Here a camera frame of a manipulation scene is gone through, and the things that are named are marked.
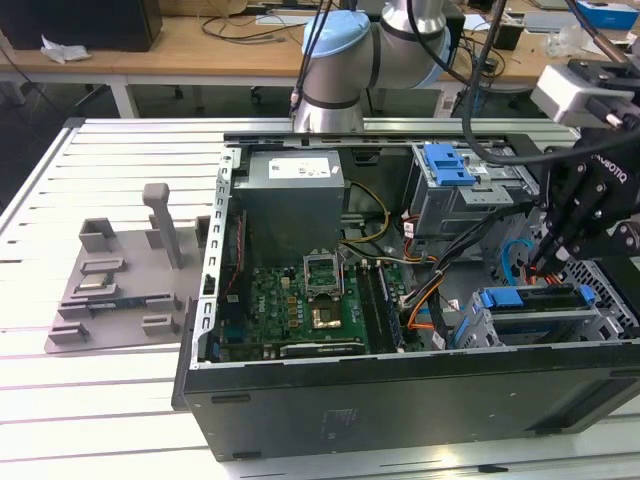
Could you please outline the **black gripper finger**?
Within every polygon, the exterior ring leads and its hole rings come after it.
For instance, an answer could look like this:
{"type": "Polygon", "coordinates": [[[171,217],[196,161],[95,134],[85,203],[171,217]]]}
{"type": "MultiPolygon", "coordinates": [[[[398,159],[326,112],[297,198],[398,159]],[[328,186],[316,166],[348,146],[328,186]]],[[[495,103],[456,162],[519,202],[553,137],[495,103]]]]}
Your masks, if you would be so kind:
{"type": "Polygon", "coordinates": [[[586,260],[582,194],[588,177],[585,162],[552,162],[539,175],[538,207],[542,238],[528,268],[563,268],[569,260],[586,260]]]}
{"type": "Polygon", "coordinates": [[[605,182],[582,182],[573,186],[555,205],[554,216],[549,224],[552,235],[549,254],[549,272],[563,269],[573,250],[585,236],[596,211],[607,194],[605,182]]]}

